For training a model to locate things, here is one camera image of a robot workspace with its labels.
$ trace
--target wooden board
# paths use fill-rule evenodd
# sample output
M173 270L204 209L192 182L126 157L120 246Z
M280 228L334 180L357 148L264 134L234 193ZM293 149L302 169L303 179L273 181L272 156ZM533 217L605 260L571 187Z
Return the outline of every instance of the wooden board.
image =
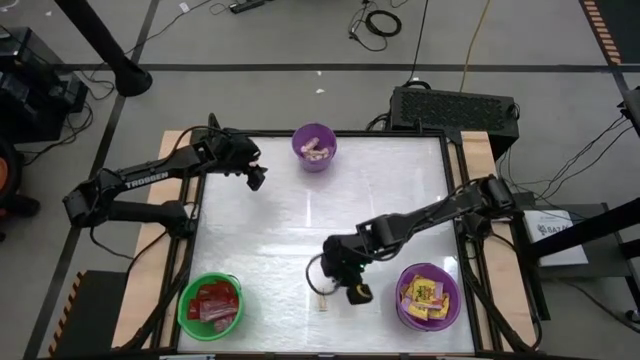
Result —
M462 147L470 179L489 174L497 175L489 136L486 132L463 132ZM513 242L508 224L494 223L493 231ZM494 303L522 340L529 345L533 344L535 332L516 254L504 244L491 238L484 243L484 254ZM488 326L481 326L484 347L490 349L491 343L484 341L487 337L484 334L485 331L488 331ZM504 339L502 343L505 351L510 350Z
M180 135L180 131L167 131L162 139L159 157L166 156ZM462 134L463 148L465 152L467 169L470 178L477 178L495 174L493 154L489 144L488 135L484 132L464 132ZM187 145L189 137L181 141L180 146ZM459 165L455 158L455 148L449 147L451 164L454 170L456 184L460 182ZM195 196L195 181L190 184L188 198ZM167 180L151 186L149 203L162 203L167 200L176 200L180 192L180 180ZM158 224L144 224L140 229L136 253L153 241L163 231ZM494 224L494 231L511 240L509 227L506 224ZM113 339L113 346L120 346L128 341L146 320L149 313L158 301L163 272L169 250L169 239L161 241L141 257L131 271L129 282L125 290L122 308L118 318L118 325ZM490 239L485 242L485 257L491 282L493 297L496 306L509 321L522 339L532 344L535 341L535 333L531 323L529 306L525 296L524 286L520 277L518 260L516 255L506 246ZM182 251L178 252L177 262L182 261ZM480 332L484 349L491 349L489 327L486 312L476 300ZM175 299L165 316L165 329L161 339L161 345L169 344L168 329L171 328L175 317Z
M181 131L166 131L164 133L158 158L169 155L181 133ZM179 147L188 145L189 139L189 135L182 138ZM151 185L147 202L151 204L162 204L165 201L178 200L181 183L182 180L169 179ZM190 201L193 200L194 194L194 187L190 186ZM160 224L142 224L138 236L136 254L162 234L163 231L164 227ZM116 331L113 336L113 347L121 346L130 340L158 303L170 242L168 235L164 237L163 240L149 249L144 256L140 257L131 270L127 288L125 289L122 299L118 325L116 326ZM174 316L175 300L174 303L169 306L165 317L170 317L170 321L173 321ZM168 336L163 336L161 344L168 345L168 343Z

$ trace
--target black stand pole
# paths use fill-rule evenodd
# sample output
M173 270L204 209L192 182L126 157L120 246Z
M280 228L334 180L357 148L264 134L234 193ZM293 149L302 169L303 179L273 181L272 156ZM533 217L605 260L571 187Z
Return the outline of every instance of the black stand pole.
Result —
M529 245L526 252L537 260L640 223L640 198L589 218Z
M116 77L116 90L122 96L136 96L147 91L153 79L148 72L129 60L109 29L86 0L55 0Z
M640 239L620 244L620 252L627 260L640 256Z

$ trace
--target white table surface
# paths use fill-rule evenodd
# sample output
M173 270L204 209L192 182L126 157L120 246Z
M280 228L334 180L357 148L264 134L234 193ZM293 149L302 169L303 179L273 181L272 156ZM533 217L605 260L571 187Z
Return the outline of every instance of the white table surface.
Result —
M345 290L328 296L326 312L307 286L304 270L331 234L355 233L355 225L384 213L408 212L447 194L436 138L339 138L331 166L306 173L289 138L254 138L269 168L262 188L244 179L207 177L191 279L206 272L240 280L245 316L214 342L184 332L181 352L473 352L466 302L456 322L440 332L418 332L398 319L394 290L400 273L430 262L462 284L451 222L416 234L393 260L366 267L374 300L349 305ZM316 287L330 288L319 262Z

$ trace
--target black cable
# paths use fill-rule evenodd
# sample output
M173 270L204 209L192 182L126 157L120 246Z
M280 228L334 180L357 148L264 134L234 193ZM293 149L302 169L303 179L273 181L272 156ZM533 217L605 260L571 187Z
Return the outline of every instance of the black cable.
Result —
M116 89L116 85L109 81L109 80L97 80L93 78L93 75L95 75L95 72L93 72L93 74L91 76L87 75L84 71L80 70L80 74L82 74L82 76L85 77L85 79L87 79L89 82L92 82L94 84L100 84L104 87L106 87L108 89L107 93L103 96L96 96L96 94L93 92L93 90L91 90L91 87L87 87L87 89L89 90L89 95L91 95L91 97L96 100L96 101L100 101L100 100L104 100L106 98L108 98L109 96L111 96L111 94L113 94L113 92Z
M373 31L371 29L377 29L377 27L375 27L372 23L369 25L367 24L365 18L365 15L367 14L367 10L369 10L371 7L375 6L376 10L375 11L379 11L378 9L378 4L375 3L375 1L367 1L364 2L364 5L362 6L362 8L358 9L358 11L356 11L353 16L351 17L351 21L349 21L349 28L347 29L347 32L349 33L349 39L353 39L355 40L358 44L360 44L363 48L371 51L371 52L381 52L387 49L387 46L389 45L387 42L387 38L385 36L381 36L382 40L384 41L384 45L381 48L371 48L369 46L367 46L365 43L362 42L362 40L360 40L360 37L358 36L358 34L356 34L356 32L358 31L358 28L360 27L360 24L365 24L365 27L367 28L367 30L369 30L370 32L373 33Z
M611 148L611 147L616 143L616 141L618 141L618 139L620 139L620 137L621 137L622 135L624 135L624 133L626 133L627 131L629 131L629 130L631 130L631 129L633 129L633 126L629 126L628 128L626 128L626 129L622 130L622 132L621 132L620 134L618 134L618 136L616 136L616 137L613 139L613 141L611 141L611 143L609 143L609 145L608 145L608 146L607 146L607 147L606 147L606 148L605 148L605 149L600 153L600 155L598 155L598 157L597 157L595 160L593 160L589 165L585 166L582 170L579 170L579 171L577 171L577 172L575 172L575 173L573 173L573 174L571 174L571 175L567 176L566 178L564 178L564 180L562 180L562 181L560 182L560 184L558 184L558 187L557 187L557 188L556 188L556 189L555 189L551 194L547 195L547 196L546 196L546 198L548 199L548 198L552 197L553 195L555 195L555 194L560 190L560 188L562 187L562 185L563 185L565 182L567 182L569 179L571 179L571 178L573 178L573 177L576 177L576 176L578 176L578 175L582 174L583 172L585 172L585 171L589 170L589 168L591 168L592 166L594 166L594 165L595 165L595 164L596 164L596 163L597 163L597 162L598 162L598 161L599 161L599 160L604 156L604 154L605 154L605 153L606 153L606 152L607 152L607 151L608 151L608 150L609 150L609 149L610 149L610 148Z
M591 295L587 290L583 289L582 287L570 283L568 281L564 281L562 279L555 279L555 281L565 284L567 286L570 286L578 291L580 291L584 296L586 296L589 300L591 300L591 302L596 305L597 307L600 308L600 310L604 311L607 315L611 316L611 318L617 322L619 322L620 324L624 325L625 327L631 329L633 332L636 332L638 334L640 334L640 329L635 327L632 323L630 323L627 319L625 319L624 317L618 316L616 315L615 312L613 312L613 310L609 309L608 307L606 307L604 304L602 304L600 301L598 301L598 299L596 299L593 295Z
M513 245L513 243L509 240L507 240L505 237L498 235L494 232L491 233L491 236L495 237L496 239L500 240L502 243L504 243L505 245L507 245L509 248L511 248L511 250L513 250L514 252L516 251L516 247L515 245Z
M117 256L117 257L121 257L121 258L125 258L125 259L129 259L133 261L133 258L131 256L125 255L125 254L121 254L119 252L116 252L114 250L111 250L110 248L108 248L107 246L101 244L98 240L96 240L95 236L93 235L93 230L95 229L95 227L91 227L91 230L89 230L89 237L91 238L91 242L93 242L94 244L96 244L96 246L98 246L99 248L101 248L102 250L108 252L111 255Z
M403 0L403 1L399 2L399 3L396 5L396 4L394 4L394 3L393 3L393 0L389 0L389 6L391 6L391 7L392 7L392 8L394 8L394 9L397 9L397 8L401 7L402 5L404 5L404 4L406 4L406 3L408 3L408 2L409 2L409 0Z
M372 131L373 127L378 125L378 123L383 123L383 129L386 127L386 124L389 121L389 118L391 116L391 112L386 112L384 114L380 114L378 116L376 116L375 119L371 120L367 126L365 127L364 131Z
M504 236L498 235L495 232L491 232L489 236L493 236L494 238L500 240L500 242L509 247L516 254L516 257L518 256L515 245L511 241L507 240ZM537 314L534 314L531 317L531 320L536 326L536 340L534 341L533 345L531 345L531 348L533 350L537 350L542 343L542 322L540 321L540 317L538 317Z
M503 163L504 163L504 160L505 160L505 159L507 159L507 168L508 168L508 170L507 170L507 177L505 177L505 175L504 175L504 173L503 173L503 171L502 171L502 165L503 165ZM524 186L520 185L519 183L516 183L516 182L513 180L513 176L511 175L511 148L509 148L509 149L507 150L507 152L505 153L505 155L504 155L504 156L502 157L502 159L500 160L500 163L498 164L498 173L499 173L500 177L501 177L501 178L503 178L505 182L507 182L507 184L509 184L509 185L511 185L511 186L513 186L513 187L515 187L515 188L516 188L516 190L518 190L518 191L520 191L520 192L530 192L530 193L532 193L532 194L534 194L534 195L538 196L538 198L539 198L539 195L540 195L540 194L536 193L535 191L533 191L533 190L531 190L531 189L528 189L528 188L526 188L526 187L524 187ZM549 200L547 200L547 199L545 199L545 198L540 198L540 200L544 201L545 203L547 203L547 205L549 205L549 206L551 206L551 207L553 207L553 208L555 208L555 209L562 210L562 211L566 211L567 213L569 213L569 214L571 214L571 215L575 216L576 218L578 218L578 219L580 219L580 220L585 220L585 219L587 219L587 217L586 217L586 216L583 216L583 215L578 214L578 213L576 213L576 212L574 212L574 211L570 211L570 210L564 209L564 208L562 208L562 207L560 207L560 206L557 206L557 205L555 205L555 204L551 203ZM547 212L547 211L544 211L544 210L542 210L542 209L538 208L538 207L536 206L536 204L535 204L535 201L533 201L533 202L528 202L528 203L527 203L527 205L528 205L530 208L532 208L533 210L540 211L540 212L542 212L542 213L544 213L544 214L547 214L547 215L549 215L549 216L553 216L553 217L557 217L557 218L560 218L560 219L565 219L565 220L573 221L573 219L566 218L566 217L564 217L564 216L560 216L560 215L556 215L556 214L552 214L552 213L550 213L550 212Z
M311 258L311 260L309 261L309 263L307 264L307 268L305 269L305 277L307 278L307 284L309 285L309 287L311 288L311 290L321 296L328 296L331 294L335 294L339 289L340 289L340 283L336 282L336 284L334 285L333 290L328 291L328 292L323 292L318 290L315 286L313 286L313 284L311 283L311 278L309 277L309 269L311 268L311 264L313 264L316 260L320 259L322 257L322 253L314 256Z
M600 139L602 138L602 136L604 136L608 131L614 130L616 129L618 126L620 126L622 123L618 123L618 121L620 121L622 119L622 116L617 118L616 120L614 120L611 125L609 125L605 130L603 130L595 139L593 139L592 141L590 141L582 150L580 150L573 158L569 159L561 168L560 170L558 170L558 172L556 173L556 175L554 175L551 179L545 179L545 180L536 180L536 181L529 181L529 182L517 182L518 185L534 185L534 184L540 184L540 183L545 183L545 182L549 182L549 186L548 188L551 186L551 183L553 183L554 181L556 181L557 179L559 179L560 177L562 177L566 171L580 158L580 156L584 155L587 151L589 151L591 149L591 147Z
M416 64L418 63L418 54L420 53L420 45L422 44L422 33L424 32L424 23L427 19L427 6L429 5L429 0L424 1L424 11L422 12L422 24L420 25L420 36L418 36L418 46L416 46L416 54L413 57L413 65L411 66L411 75L409 75L409 79L407 82L411 81L413 78L413 74L416 72Z
M138 259L140 259L142 255L144 255L144 253L149 251L149 249L151 249L155 244L159 243L160 240L162 240L162 238L164 238L165 235L167 235L167 230L165 230L162 234L160 234L157 238L155 238L149 244L147 244L147 246L145 246L144 249L140 250L140 252L133 257L133 259L129 263L129 266L127 267L127 273L126 273L127 275L125 277L125 281L129 281L129 275L131 274L131 269L133 269L133 266L136 264Z
M193 10L195 10L195 9L197 9L197 8L199 8L199 7L202 7L202 6L204 6L204 5L208 4L208 3L210 3L211 1L212 1L212 0L205 0L205 1L201 2L201 3L199 3L198 5L196 5L196 6L192 7L189 11L187 11L187 12L181 12L181 13L180 13L180 14L178 14L175 18L173 18L173 20L171 20L171 22L169 22L169 23L168 23L164 28L162 28L162 30L160 30L159 32L157 32L157 33L155 33L155 34L153 34L153 35L149 36L148 38L146 38L146 39L145 39L145 40L143 40L142 42L140 42L140 43L136 44L133 48L131 48L131 50L127 51L125 54L129 54L130 52L134 51L135 49L139 48L140 46L142 46L142 45L146 44L149 40L154 39L154 38L156 38L156 37L158 37L158 36L162 35L162 34L163 34L165 31L167 31L167 30L168 30L168 29L169 29L173 24L175 24L175 22L176 22L176 21L178 21L178 19L180 19L181 17L183 17L183 16L184 16L184 15L186 15L186 14L189 14L189 13L190 13L190 12L192 12ZM222 5L222 6L226 7L226 5L224 5L224 4L222 4L222 3L215 3L215 4L213 4L213 5L211 5L211 6L209 7L209 12L211 12L211 14L213 14L213 15L218 15L218 14L221 14L222 12L224 12L224 10L223 10L222 12L219 12L219 13L213 13L213 12L211 11L211 7L213 7L213 6L218 6L218 5Z
M579 159L580 157L582 157L584 154L586 154L589 150L591 150L591 148L593 147L593 145L595 143L597 143L605 134L607 134L609 131L615 130L618 127L620 127L622 124L624 124L624 122L626 121L626 119L623 119L622 116L620 116L619 118L617 118L616 120L614 120L611 125L609 125L606 129L604 129L595 139L591 140L584 148L582 148L582 150L580 150L573 158L569 159L563 166L562 168L560 168L560 170L558 170L558 172L556 173L556 175L554 175L553 178L551 178L551 180L540 180L537 182L533 182L533 183L538 183L538 182L545 182L545 181L549 181L549 184L547 184L546 189L542 192L541 197L545 197L544 195L546 194L547 191L549 191L551 189L551 187L553 186L553 183L557 180L559 180L562 176L564 176L564 174L567 173L567 171L569 171L569 169L571 168L571 166L573 166Z
M89 105L88 103L85 103L83 108L88 110L88 114L87 114L87 118L85 119L85 121L79 127L76 128L71 124L71 120L69 120L69 115L67 115L67 117L65 119L65 121L68 124L69 129L71 129L71 135L65 137L64 139L62 139L60 141L56 141L55 143L47 145L42 150L38 150L38 151L21 151L21 153L23 153L23 154L35 154L29 160L26 160L26 157L25 157L25 162L24 162L23 166L29 166L29 165L33 164L42 155L46 154L47 152L49 152L50 150L52 150L52 149L54 149L54 148L56 148L58 146L69 145L69 144L72 144L74 141L76 141L77 136L81 132L87 130L93 124L94 115L93 115L93 109L91 108L91 105Z

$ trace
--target gray floor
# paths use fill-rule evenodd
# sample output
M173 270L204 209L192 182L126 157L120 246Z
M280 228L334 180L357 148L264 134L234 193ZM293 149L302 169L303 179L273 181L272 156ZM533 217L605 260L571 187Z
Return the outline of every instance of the gray floor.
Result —
M160 1L151 34L179 14L179 0ZM187 1L195 5L197 1ZM125 50L135 45L150 0L92 1L96 11ZM379 1L388 9L386 1ZM166 33L146 44L142 63L286 64L379 63L412 61L421 20L422 0L393 10L403 31L382 53L370 53L350 41L347 23L359 7L356 0L278 0L245 14L212 16L207 6L183 16ZM419 62L464 63L482 3L431 0ZM68 63L98 63L97 55L53 1L22 0L0 13L5 26L31 26ZM363 34L365 41L379 39ZM605 59L576 0L494 0L474 48L475 64L602 65ZM252 129L296 128L320 121L335 129L362 129L387 110L392 88L406 72L265 71L154 72L154 86L126 100L106 167L118 168L157 156L162 133L203 124L213 111L225 126ZM419 72L434 88L457 90L459 72ZM629 86L640 74L625 74ZM513 96L522 108L521 137L513 147L512 174L521 181L552 176L587 142L617 118L620 93L610 74L471 73L466 91ZM62 197L84 180L111 114L115 96L90 102L94 125L73 145L58 148L26 169L24 191L42 202L30 220L4 222L8 239L0 245L0 347L3 358L22 357L53 269L69 230ZM31 145L40 148L43 144ZM604 147L594 147L587 164ZM607 202L611 206L638 196L640 142L632 131L584 175L569 181L556 203ZM143 201L147 190L123 198ZM115 249L132 253L139 226L106 224L96 236ZM627 240L634 238L627 231ZM127 263L95 248L83 233L72 258L54 319L77 271L124 270ZM624 281L584 284L617 311L632 307ZM582 295L559 284L546 284L552 320L544 324L542 349L551 354L590 358L635 359L636 336L603 315ZM40 349L51 341L53 322Z

